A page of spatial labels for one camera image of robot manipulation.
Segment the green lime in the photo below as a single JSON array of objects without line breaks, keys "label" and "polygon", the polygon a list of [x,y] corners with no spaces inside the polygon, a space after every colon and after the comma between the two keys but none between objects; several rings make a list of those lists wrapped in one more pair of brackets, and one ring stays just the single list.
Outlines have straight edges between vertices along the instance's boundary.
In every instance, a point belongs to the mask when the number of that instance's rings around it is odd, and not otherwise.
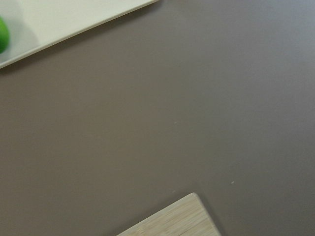
[{"label": "green lime", "polygon": [[0,18],[0,53],[2,54],[8,47],[10,34],[6,22]]}]

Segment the bamboo cutting board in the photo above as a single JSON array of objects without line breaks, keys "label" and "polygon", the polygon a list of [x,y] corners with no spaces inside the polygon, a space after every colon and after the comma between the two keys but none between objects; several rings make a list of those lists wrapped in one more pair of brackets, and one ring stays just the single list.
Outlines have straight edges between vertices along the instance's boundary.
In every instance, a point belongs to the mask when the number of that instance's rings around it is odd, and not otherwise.
[{"label": "bamboo cutting board", "polygon": [[156,212],[121,236],[220,236],[196,193],[190,193]]}]

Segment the cream serving tray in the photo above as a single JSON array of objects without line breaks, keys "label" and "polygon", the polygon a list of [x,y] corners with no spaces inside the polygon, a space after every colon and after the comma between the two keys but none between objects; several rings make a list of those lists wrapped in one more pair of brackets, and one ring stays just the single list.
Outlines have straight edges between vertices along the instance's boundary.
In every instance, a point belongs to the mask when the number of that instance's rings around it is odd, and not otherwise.
[{"label": "cream serving tray", "polygon": [[2,0],[0,18],[8,28],[9,43],[0,55],[0,66],[4,68],[152,3],[152,0]]}]

